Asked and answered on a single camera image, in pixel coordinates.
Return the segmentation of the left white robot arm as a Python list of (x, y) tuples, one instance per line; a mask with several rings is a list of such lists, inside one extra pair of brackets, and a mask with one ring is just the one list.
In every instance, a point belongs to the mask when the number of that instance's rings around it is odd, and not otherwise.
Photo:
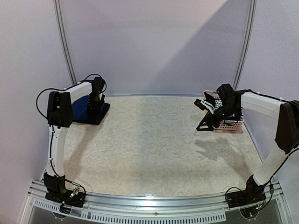
[(106, 81), (99, 74), (90, 74), (77, 84), (64, 88), (50, 88), (47, 113), (49, 125), (48, 159), (44, 182), (66, 180), (64, 174), (64, 145), (72, 123), (99, 125), (110, 104), (105, 102)]

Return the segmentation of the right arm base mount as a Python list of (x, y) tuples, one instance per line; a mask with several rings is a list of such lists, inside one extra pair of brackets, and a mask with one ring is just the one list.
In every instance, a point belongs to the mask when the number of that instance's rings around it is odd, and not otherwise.
[(259, 212), (272, 200), (274, 194), (273, 184), (269, 182), (269, 199), (266, 197), (265, 187), (266, 185), (258, 186), (256, 190), (253, 186), (248, 186), (245, 190), (231, 187), (225, 192), (225, 201), (228, 203), (230, 209), (238, 207), (241, 216), (251, 221), (252, 219), (256, 219)]

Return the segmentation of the dark blue denim jeans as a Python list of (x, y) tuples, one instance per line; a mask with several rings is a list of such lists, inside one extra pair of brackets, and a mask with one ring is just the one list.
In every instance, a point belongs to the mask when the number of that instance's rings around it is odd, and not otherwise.
[(78, 106), (73, 106), (73, 122), (90, 124), (90, 125), (99, 125), (101, 121), (105, 118), (107, 112), (110, 109), (109, 103), (104, 103), (101, 111), (96, 112), (94, 115), (90, 115), (87, 112), (87, 108), (79, 108)]

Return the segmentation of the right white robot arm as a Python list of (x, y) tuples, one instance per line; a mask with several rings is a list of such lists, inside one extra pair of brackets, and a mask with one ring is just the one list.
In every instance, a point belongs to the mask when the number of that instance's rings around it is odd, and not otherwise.
[(252, 179), (258, 186), (269, 183), (299, 147), (299, 102), (264, 95), (251, 89), (236, 91), (230, 84), (222, 84), (216, 93), (221, 101), (220, 106), (208, 93), (204, 94), (204, 99), (195, 100), (195, 106), (206, 112), (197, 131), (213, 131), (230, 118), (239, 121), (244, 112), (256, 114), (255, 121), (265, 118), (270, 122), (267, 126), (272, 129), (265, 135), (268, 138), (265, 144), (267, 157)]

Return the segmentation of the blue garment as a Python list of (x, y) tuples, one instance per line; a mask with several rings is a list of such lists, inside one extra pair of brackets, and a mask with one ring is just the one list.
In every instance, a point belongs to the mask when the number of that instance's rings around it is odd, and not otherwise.
[(73, 110), (73, 121), (79, 122), (80, 120), (87, 120), (87, 101), (89, 99), (89, 96), (83, 96), (76, 100), (72, 104), (72, 110)]

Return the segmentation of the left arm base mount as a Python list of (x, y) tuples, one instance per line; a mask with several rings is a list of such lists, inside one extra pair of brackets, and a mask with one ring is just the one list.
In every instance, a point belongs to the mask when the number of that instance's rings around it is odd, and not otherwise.
[[(75, 189), (69, 190), (65, 183), (68, 182), (75, 186)], [(75, 206), (83, 208), (86, 197), (85, 188), (65, 178), (64, 176), (43, 174), (43, 183), (47, 189), (45, 198), (50, 201), (61, 203), (62, 205)]]

